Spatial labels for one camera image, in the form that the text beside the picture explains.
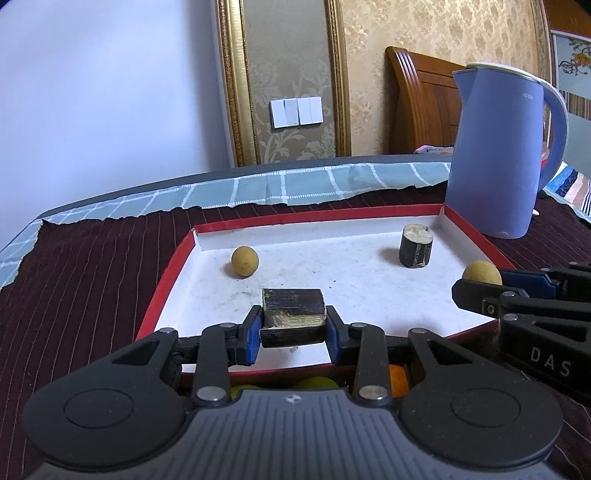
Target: light switch panel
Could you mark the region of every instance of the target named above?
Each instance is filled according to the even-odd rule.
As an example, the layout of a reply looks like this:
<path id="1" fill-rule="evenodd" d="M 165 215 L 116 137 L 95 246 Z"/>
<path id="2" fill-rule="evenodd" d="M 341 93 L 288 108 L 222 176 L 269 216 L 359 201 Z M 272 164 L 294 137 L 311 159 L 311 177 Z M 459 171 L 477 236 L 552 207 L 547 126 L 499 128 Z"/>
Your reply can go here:
<path id="1" fill-rule="evenodd" d="M 274 128 L 287 127 L 287 118 L 285 117 L 285 105 L 283 100 L 271 100 L 271 121 Z"/>
<path id="2" fill-rule="evenodd" d="M 297 99 L 297 110 L 300 114 L 300 125 L 310 125 L 313 123 L 309 97 Z"/>
<path id="3" fill-rule="evenodd" d="M 283 100 L 285 104 L 285 119 L 288 127 L 295 127 L 300 124 L 300 119 L 297 114 L 297 98 L 286 98 Z"/>
<path id="4" fill-rule="evenodd" d="M 322 98 L 310 97 L 310 113 L 313 124 L 321 124 L 324 121 L 322 116 Z"/>

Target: dark red bedspread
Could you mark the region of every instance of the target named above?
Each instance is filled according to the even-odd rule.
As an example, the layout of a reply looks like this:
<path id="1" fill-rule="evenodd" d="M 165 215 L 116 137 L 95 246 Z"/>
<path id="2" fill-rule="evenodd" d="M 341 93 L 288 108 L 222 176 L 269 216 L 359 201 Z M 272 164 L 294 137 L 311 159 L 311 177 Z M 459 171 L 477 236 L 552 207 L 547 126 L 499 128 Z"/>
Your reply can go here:
<path id="1" fill-rule="evenodd" d="M 44 223 L 17 279 L 0 291 L 0 479 L 17 478 L 36 464 L 20 426 L 27 398 L 134 340 L 160 275 L 194 225 L 276 212 L 441 203 L 444 194 L 439 184 L 310 206 L 177 208 L 140 218 Z M 540 216 L 525 237 L 491 239 L 517 267 L 591 261 L 591 229 L 553 199 L 538 200 L 536 208 Z M 591 478 L 590 410 L 556 396 L 565 425 L 551 464 L 568 478 Z"/>

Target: white wall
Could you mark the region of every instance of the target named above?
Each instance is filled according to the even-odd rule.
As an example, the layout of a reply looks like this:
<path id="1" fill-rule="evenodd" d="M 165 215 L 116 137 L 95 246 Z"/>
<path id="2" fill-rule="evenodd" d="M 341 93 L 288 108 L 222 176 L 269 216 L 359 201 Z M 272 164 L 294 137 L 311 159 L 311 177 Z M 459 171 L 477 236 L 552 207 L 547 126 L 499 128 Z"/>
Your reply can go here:
<path id="1" fill-rule="evenodd" d="M 228 168 L 207 0 L 0 10 L 0 248 L 41 212 Z"/>

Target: wooden cylinder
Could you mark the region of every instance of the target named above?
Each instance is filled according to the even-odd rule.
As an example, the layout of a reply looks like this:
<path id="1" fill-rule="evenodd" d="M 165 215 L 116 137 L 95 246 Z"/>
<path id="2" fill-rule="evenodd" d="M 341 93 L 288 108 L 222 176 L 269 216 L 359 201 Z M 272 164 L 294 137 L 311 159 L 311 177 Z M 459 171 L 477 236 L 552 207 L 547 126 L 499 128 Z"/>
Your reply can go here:
<path id="1" fill-rule="evenodd" d="M 407 268 L 422 268 L 429 263 L 433 233 L 428 226 L 411 223 L 402 230 L 398 258 Z"/>

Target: striped fabric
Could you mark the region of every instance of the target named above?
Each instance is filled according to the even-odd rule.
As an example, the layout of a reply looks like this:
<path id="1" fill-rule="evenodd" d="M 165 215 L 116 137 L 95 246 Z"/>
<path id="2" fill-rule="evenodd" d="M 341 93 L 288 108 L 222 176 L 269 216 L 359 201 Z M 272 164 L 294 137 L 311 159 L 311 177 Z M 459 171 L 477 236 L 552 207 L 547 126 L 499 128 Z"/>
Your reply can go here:
<path id="1" fill-rule="evenodd" d="M 283 212 L 440 203 L 444 195 L 445 184 L 439 184 L 319 205 L 175 208 L 138 218 L 43 222 L 17 279 L 0 291 L 0 479 L 15 479 L 36 465 L 20 426 L 27 398 L 134 340 L 158 280 L 193 225 Z M 525 237 L 491 239 L 515 265 L 537 269 L 591 261 L 591 229 L 570 208 L 548 198 L 538 200 L 536 209 L 540 216 Z M 550 461 L 568 478 L 591 478 L 591 412 L 556 395 L 566 421 Z"/>
<path id="2" fill-rule="evenodd" d="M 125 218 L 181 207 L 218 208 L 246 203 L 305 205 L 349 198 L 379 189 L 436 185 L 447 180 L 449 163 L 354 163 L 291 168 L 242 177 L 190 183 L 167 189 L 124 195 L 44 218 L 52 223 Z M 28 225 L 0 251 L 0 288 L 17 276 L 22 258 L 37 241 L 41 220 Z"/>
<path id="3" fill-rule="evenodd" d="M 548 189 L 591 216 L 591 180 L 573 167 L 565 167 L 548 184 Z"/>

